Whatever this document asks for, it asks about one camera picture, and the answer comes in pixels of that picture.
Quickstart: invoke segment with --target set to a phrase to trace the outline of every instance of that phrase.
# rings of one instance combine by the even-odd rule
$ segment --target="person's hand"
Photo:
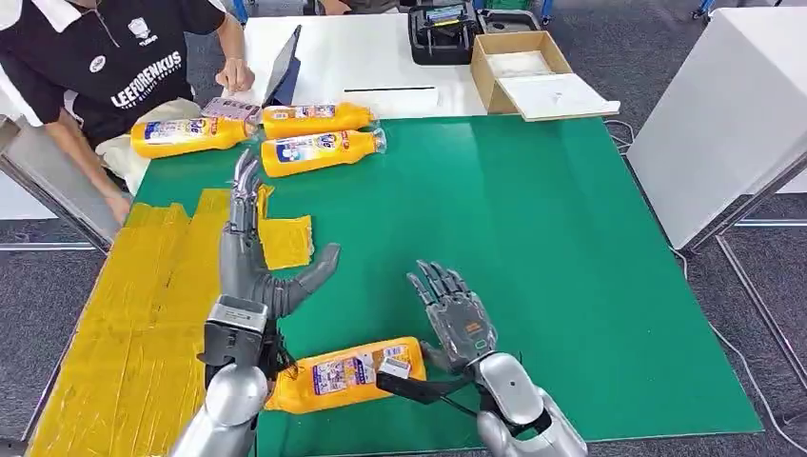
[[[325,14],[328,16],[341,16],[352,9],[339,0],[324,0]]]
[[[115,216],[115,220],[118,221],[120,225],[123,225],[124,221],[126,221],[128,211],[131,209],[129,199],[122,193],[108,195],[104,197],[104,199],[107,200],[107,205],[109,205],[109,208],[112,210],[112,215]]]
[[[244,59],[229,58],[225,61],[225,67],[216,74],[216,82],[230,92],[241,92],[252,87],[255,73]]]

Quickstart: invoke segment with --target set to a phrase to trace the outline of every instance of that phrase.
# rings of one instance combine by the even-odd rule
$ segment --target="black device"
[[[419,65],[468,65],[474,37],[482,33],[471,2],[449,6],[412,7],[409,16],[409,46]]]
[[[297,26],[283,48],[275,58],[269,82],[266,85],[266,99],[264,107],[269,105],[291,105],[294,86],[297,84],[297,75],[300,72],[300,61],[295,56],[297,43],[300,41],[300,32],[303,26]]]

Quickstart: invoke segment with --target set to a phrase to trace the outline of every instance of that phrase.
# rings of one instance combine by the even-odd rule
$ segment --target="robotic arm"
[[[476,417],[477,431],[494,457],[584,457],[585,442],[558,405],[535,386],[518,359],[496,351],[496,330],[482,300],[457,271],[418,261],[429,287],[414,273],[409,282],[423,301],[431,326],[443,348],[421,342],[423,353],[439,368],[460,379],[428,383],[380,372],[376,385],[423,404],[443,400]],[[447,399],[459,388],[474,384],[480,410],[474,413]],[[535,436],[522,440],[528,429]]]
[[[205,322],[205,403],[171,449],[174,457],[242,457],[252,446],[258,413],[278,373],[293,362],[277,320],[293,312],[336,269],[340,247],[328,244],[290,280],[266,267],[258,238],[258,158],[235,166],[230,216],[219,245],[222,295]]]

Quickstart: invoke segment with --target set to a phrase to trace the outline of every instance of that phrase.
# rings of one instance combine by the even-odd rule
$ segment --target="green mat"
[[[599,119],[384,122],[388,154],[270,180],[272,217],[312,214],[336,275],[281,327],[305,357],[413,335],[436,342],[404,278],[460,271],[587,441],[758,431],[760,423]],[[152,163],[138,201],[194,210],[241,149]],[[477,406],[468,389],[456,399]],[[261,455],[478,447],[472,418],[390,398],[262,414]]]

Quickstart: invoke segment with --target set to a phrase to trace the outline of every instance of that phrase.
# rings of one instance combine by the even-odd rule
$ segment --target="yellow plastic bottle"
[[[418,340],[404,336],[298,360],[296,369],[278,376],[266,409],[305,414],[388,397],[392,394],[375,385],[384,357],[409,365],[408,377],[425,381]]]
[[[153,121],[131,128],[131,146],[147,159],[205,149],[227,149],[246,140],[255,127],[244,121],[207,118]]]
[[[339,105],[266,107],[263,113],[266,139],[288,138],[339,130],[358,130],[373,122],[369,109],[342,102]]]
[[[373,152],[386,150],[381,129],[364,133],[356,130],[295,136],[264,141],[261,158],[266,175],[288,176],[340,164],[355,164]]]

